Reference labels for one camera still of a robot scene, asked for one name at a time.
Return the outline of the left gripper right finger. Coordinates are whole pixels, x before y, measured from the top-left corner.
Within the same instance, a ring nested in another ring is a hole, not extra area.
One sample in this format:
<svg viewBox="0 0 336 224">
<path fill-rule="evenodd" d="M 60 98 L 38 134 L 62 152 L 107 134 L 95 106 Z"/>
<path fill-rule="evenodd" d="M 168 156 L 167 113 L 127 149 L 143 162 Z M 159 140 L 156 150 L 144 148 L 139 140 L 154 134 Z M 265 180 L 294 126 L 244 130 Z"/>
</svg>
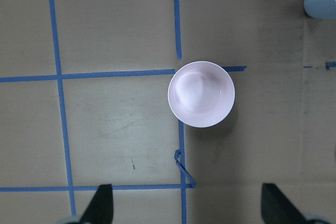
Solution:
<svg viewBox="0 0 336 224">
<path fill-rule="evenodd" d="M 261 217 L 264 223 L 308 223 L 303 214 L 273 183 L 261 187 Z"/>
</svg>

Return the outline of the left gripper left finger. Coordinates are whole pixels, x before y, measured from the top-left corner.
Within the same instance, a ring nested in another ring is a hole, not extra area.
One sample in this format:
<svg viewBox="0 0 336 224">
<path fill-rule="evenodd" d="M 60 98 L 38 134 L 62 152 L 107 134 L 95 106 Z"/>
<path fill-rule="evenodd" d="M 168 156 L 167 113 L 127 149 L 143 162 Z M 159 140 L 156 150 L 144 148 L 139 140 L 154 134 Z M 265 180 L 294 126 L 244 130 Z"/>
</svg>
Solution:
<svg viewBox="0 0 336 224">
<path fill-rule="evenodd" d="M 100 185 L 81 216 L 79 223 L 113 222 L 113 191 L 111 184 Z"/>
</svg>

